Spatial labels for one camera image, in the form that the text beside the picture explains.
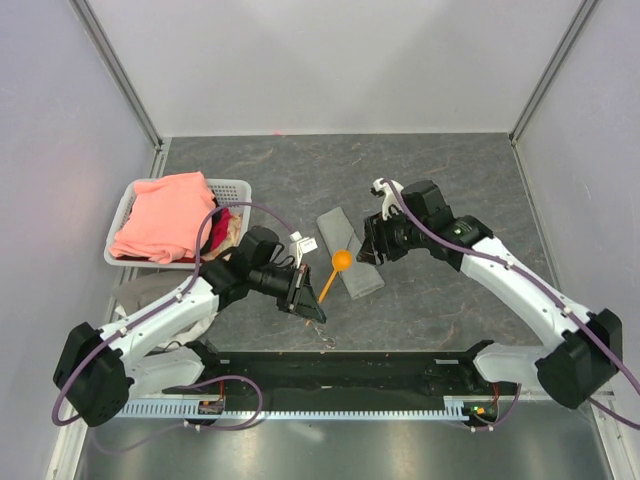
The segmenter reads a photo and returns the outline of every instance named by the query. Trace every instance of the gray table surface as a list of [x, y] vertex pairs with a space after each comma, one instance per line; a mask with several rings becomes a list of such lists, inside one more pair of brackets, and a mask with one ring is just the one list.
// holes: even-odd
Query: gray table surface
[[[200, 170], [209, 178], [249, 182], [265, 203], [318, 240], [305, 256], [317, 293], [331, 259], [316, 218], [341, 206], [362, 240], [362, 220], [381, 207], [371, 183], [432, 179], [456, 215], [476, 216], [525, 264], [549, 278], [527, 196], [505, 134], [322, 135], [173, 139], [165, 174]], [[250, 225], [286, 231], [253, 209]], [[414, 251], [379, 269], [386, 286], [351, 300], [337, 280], [323, 308], [325, 331], [340, 350], [460, 350], [478, 340], [538, 343], [533, 332], [490, 292]], [[325, 342], [305, 322], [250, 293], [216, 318], [207, 333], [223, 350], [319, 350]]]

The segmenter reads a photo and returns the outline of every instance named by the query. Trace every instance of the gray cloth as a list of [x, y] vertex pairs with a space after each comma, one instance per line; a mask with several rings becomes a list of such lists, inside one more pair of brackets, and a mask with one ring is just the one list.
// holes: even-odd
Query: gray cloth
[[351, 252], [353, 264], [348, 270], [340, 272], [340, 277], [342, 277], [342, 281], [353, 300], [384, 287], [384, 280], [375, 267], [356, 261], [362, 244], [356, 237], [356, 233], [341, 207], [334, 208], [319, 216], [316, 222], [332, 257], [338, 250]]
[[128, 315], [165, 296], [184, 282], [191, 271], [153, 273], [123, 283], [113, 290], [113, 296]]

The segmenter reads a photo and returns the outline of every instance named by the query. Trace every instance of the pink cloth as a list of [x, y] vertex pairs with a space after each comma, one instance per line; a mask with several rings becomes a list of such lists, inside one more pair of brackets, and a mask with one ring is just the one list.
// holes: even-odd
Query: pink cloth
[[[136, 201], [109, 247], [111, 255], [145, 257], [161, 264], [194, 257], [198, 228], [215, 207], [204, 175], [181, 173], [155, 182], [136, 182], [134, 190]], [[211, 222], [207, 222], [200, 245], [210, 233]]]

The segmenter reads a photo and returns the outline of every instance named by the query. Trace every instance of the white plastic basket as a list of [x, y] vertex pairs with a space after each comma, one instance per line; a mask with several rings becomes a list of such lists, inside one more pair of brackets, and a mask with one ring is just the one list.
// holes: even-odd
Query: white plastic basket
[[[154, 178], [142, 178], [136, 180], [136, 182], [153, 182]], [[120, 200], [118, 210], [109, 229], [109, 235], [107, 236], [107, 243], [104, 248], [104, 259], [110, 265], [116, 265], [118, 267], [138, 267], [138, 268], [166, 268], [172, 270], [192, 270], [193, 263], [168, 263], [166, 265], [160, 265], [155, 262], [150, 262], [143, 258], [139, 260], [123, 260], [118, 259], [111, 255], [109, 247], [115, 241], [115, 235], [118, 230], [124, 227], [124, 224], [129, 219], [131, 214], [131, 208], [133, 202], [136, 200], [136, 194], [133, 190], [135, 182], [131, 182]], [[208, 178], [207, 183], [209, 187], [215, 192], [216, 200], [220, 205], [224, 205], [229, 202], [250, 202], [251, 201], [251, 185], [243, 180], [222, 180], [218, 178]], [[251, 213], [251, 207], [240, 206], [231, 207], [232, 213], [242, 215], [242, 229], [240, 230], [240, 236], [245, 234], [249, 227], [249, 215]]]

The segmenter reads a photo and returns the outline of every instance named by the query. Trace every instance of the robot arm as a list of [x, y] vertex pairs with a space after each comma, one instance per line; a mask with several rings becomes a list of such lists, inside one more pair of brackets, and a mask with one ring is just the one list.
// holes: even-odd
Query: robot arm
[[[407, 188], [393, 184], [406, 207], [427, 229], [467, 253], [444, 246], [421, 231], [402, 210], [390, 185], [379, 179], [374, 182], [372, 193], [384, 197], [383, 210], [365, 219], [365, 240], [358, 261], [381, 265], [399, 260], [409, 250], [427, 249], [434, 258], [493, 292], [542, 342], [534, 347], [492, 343], [483, 348], [474, 365], [486, 381], [520, 383], [525, 388], [541, 386], [560, 404], [577, 408], [618, 371], [542, 289], [562, 299], [565, 308], [621, 357], [622, 328], [612, 312], [605, 309], [596, 315], [566, 298], [516, 259], [476, 218], [454, 217], [440, 189], [431, 181]], [[504, 265], [492, 261], [494, 257], [502, 259]], [[535, 283], [517, 273], [515, 266], [527, 272]]]
[[[283, 267], [272, 261], [277, 246], [281, 246], [278, 236], [269, 229], [255, 227], [243, 236], [237, 248], [230, 250], [228, 259], [223, 259], [227, 256], [223, 254], [202, 264], [188, 291], [191, 277], [163, 298], [118, 322], [100, 329], [87, 323], [78, 325], [67, 338], [54, 374], [55, 384], [62, 388], [91, 351], [115, 333], [123, 333], [89, 363], [67, 394], [85, 422], [98, 426], [115, 416], [129, 399], [194, 383], [210, 363], [207, 356], [211, 353], [204, 345], [192, 342], [171, 352], [152, 350], [192, 323], [243, 299], [250, 290], [274, 297], [280, 311], [325, 323], [311, 287], [310, 269], [301, 262], [302, 254], [313, 249], [315, 242], [299, 234], [292, 240], [293, 261]], [[170, 306], [149, 320], [128, 328], [172, 300], [175, 301]]]

